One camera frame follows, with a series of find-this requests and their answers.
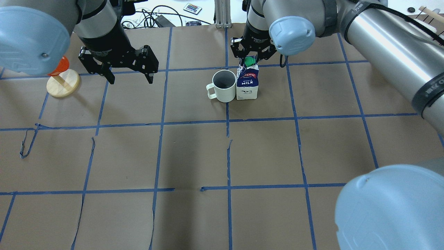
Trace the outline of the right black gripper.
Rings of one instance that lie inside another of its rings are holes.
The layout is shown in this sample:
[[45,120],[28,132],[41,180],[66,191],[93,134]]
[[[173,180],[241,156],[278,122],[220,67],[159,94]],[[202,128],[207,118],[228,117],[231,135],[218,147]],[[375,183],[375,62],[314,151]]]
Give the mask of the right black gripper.
[[234,57],[245,62],[250,52],[257,52],[256,61],[268,60],[276,53],[276,47],[271,43],[268,30],[259,30],[252,25],[246,25],[241,37],[231,38],[230,48]]

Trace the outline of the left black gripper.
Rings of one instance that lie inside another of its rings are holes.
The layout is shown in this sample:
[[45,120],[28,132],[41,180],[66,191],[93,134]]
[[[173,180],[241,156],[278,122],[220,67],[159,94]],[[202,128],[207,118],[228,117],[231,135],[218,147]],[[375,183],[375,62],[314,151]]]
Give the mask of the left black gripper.
[[99,37],[78,37],[83,43],[78,58],[88,73],[101,74],[109,84],[114,84],[115,76],[110,68],[128,68],[144,74],[148,83],[153,84],[159,60],[147,44],[134,48],[122,26],[114,26]]

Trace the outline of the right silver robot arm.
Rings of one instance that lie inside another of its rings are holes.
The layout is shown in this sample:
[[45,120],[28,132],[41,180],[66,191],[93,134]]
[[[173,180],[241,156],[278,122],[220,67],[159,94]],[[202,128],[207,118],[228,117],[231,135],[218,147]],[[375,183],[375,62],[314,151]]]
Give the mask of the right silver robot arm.
[[[443,134],[443,39],[385,0],[244,0],[231,49],[267,60],[339,33]],[[443,158],[380,167],[348,182],[335,206],[342,250],[442,250]]]

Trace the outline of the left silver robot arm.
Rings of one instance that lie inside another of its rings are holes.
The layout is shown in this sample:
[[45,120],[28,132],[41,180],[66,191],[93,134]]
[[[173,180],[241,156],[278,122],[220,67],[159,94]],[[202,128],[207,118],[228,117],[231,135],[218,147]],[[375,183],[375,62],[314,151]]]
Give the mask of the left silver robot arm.
[[159,62],[151,47],[135,49],[124,32],[123,16],[135,13],[133,0],[2,0],[1,67],[27,75],[53,72],[67,52],[71,35],[82,41],[79,60],[90,74],[110,84],[111,68],[144,74],[149,84]]

